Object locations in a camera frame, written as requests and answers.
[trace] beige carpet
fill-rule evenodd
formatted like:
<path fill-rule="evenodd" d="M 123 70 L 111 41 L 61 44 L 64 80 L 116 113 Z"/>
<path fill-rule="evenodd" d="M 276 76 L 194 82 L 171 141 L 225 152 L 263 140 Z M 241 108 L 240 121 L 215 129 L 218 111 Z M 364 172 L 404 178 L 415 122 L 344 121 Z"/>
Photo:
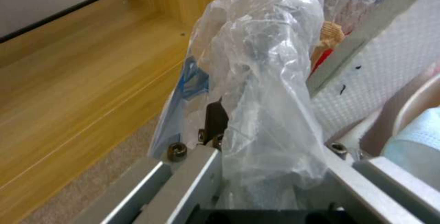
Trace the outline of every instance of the beige carpet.
<path fill-rule="evenodd" d="M 89 206 L 137 159 L 146 155 L 158 117 L 64 187 L 55 197 L 32 212 L 22 223 L 69 223 Z"/>

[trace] screw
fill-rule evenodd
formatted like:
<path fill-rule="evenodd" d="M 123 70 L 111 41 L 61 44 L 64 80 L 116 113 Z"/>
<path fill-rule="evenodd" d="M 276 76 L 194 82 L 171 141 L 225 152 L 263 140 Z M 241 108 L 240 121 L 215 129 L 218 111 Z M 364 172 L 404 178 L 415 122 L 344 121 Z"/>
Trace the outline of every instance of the screw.
<path fill-rule="evenodd" d="M 186 158 L 187 146 L 181 142 L 173 143 L 168 146 L 167 157 L 168 160 L 179 162 Z"/>
<path fill-rule="evenodd" d="M 343 144 L 340 143 L 331 143 L 329 149 L 332 150 L 339 158 L 345 160 L 347 156 L 347 149 Z"/>
<path fill-rule="evenodd" d="M 219 135 L 214 136 L 214 139 L 212 140 L 212 147 L 221 151 L 221 141 L 222 140 L 223 140 L 223 134 L 219 134 Z"/>
<path fill-rule="evenodd" d="M 199 129 L 198 130 L 198 141 L 200 143 L 205 144 L 205 137 L 206 137 L 206 131 L 204 129 Z"/>

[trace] dotted white surface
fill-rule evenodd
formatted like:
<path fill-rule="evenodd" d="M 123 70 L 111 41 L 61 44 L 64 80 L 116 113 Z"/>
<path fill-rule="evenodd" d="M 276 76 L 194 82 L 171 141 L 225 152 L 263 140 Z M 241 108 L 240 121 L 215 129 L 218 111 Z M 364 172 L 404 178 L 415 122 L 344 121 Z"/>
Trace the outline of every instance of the dotted white surface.
<path fill-rule="evenodd" d="M 324 138 L 380 108 L 439 58 L 440 0 L 417 0 L 312 99 Z"/>

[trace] black trim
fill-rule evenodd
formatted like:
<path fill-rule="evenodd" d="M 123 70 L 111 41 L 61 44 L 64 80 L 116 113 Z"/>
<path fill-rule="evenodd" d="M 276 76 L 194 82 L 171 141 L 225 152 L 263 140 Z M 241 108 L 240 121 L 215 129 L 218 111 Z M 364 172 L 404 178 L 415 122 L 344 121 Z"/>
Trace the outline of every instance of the black trim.
<path fill-rule="evenodd" d="M 78 3 L 78 4 L 74 5 L 74 6 L 71 6 L 70 8 L 66 8 L 63 11 L 60 11 L 60 12 L 58 12 L 56 14 L 53 14 L 53 15 L 45 18 L 45 19 L 42 19 L 42 20 L 40 20 L 38 22 L 35 22 L 35 23 L 31 24 L 31 25 L 25 26 L 25 27 L 23 27 L 21 29 L 18 29 L 15 32 L 12 32 L 12 33 L 7 34 L 5 36 L 2 36 L 2 37 L 0 37 L 0 44 L 3 43 L 3 42 L 8 41 L 10 39 L 13 39 L 13 38 L 15 38 L 17 36 L 20 36 L 20 35 L 22 35 L 24 33 L 27 33 L 28 31 L 33 30 L 33 29 L 35 29 L 37 27 L 40 27 L 40 26 L 42 26 L 44 24 L 47 24 L 47 23 L 49 23 L 51 21 L 54 21 L 54 20 L 56 20 L 58 18 L 61 18 L 61 17 L 65 16 L 66 14 L 72 13 L 72 12 L 74 12 L 74 11 L 80 9 L 80 8 L 83 8 L 84 6 L 87 6 L 87 5 L 91 4 L 91 3 L 94 3 L 96 1 L 98 1 L 98 0 L 85 0 L 85 1 L 80 2 L 80 3 Z"/>

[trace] wooden shelf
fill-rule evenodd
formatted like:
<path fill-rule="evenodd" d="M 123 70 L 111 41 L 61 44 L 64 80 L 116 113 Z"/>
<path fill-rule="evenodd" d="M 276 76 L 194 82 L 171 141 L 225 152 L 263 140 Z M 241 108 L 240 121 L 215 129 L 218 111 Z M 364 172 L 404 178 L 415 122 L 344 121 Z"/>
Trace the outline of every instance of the wooden shelf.
<path fill-rule="evenodd" d="M 99 0 L 0 44 L 0 222 L 158 115 L 211 0 Z"/>

